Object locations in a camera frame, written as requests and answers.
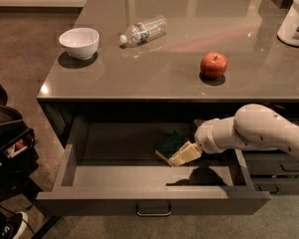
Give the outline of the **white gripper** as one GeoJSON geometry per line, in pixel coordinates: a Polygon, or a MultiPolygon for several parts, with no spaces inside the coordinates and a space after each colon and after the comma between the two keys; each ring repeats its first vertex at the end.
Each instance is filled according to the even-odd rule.
{"type": "Polygon", "coordinates": [[[233,118],[195,119],[197,126],[194,134],[195,143],[187,141],[169,160],[170,166],[180,166],[201,157],[201,153],[222,153],[236,148],[237,134],[233,118]]]}

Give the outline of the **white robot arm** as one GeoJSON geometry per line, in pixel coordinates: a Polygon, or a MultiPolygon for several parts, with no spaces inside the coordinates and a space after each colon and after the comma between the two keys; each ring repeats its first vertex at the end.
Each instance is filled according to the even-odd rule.
{"type": "Polygon", "coordinates": [[[271,148],[299,160],[299,126],[268,107],[250,104],[241,107],[233,117],[203,122],[194,134],[194,143],[187,141],[167,163],[180,166],[200,158],[203,152],[271,148]]]}

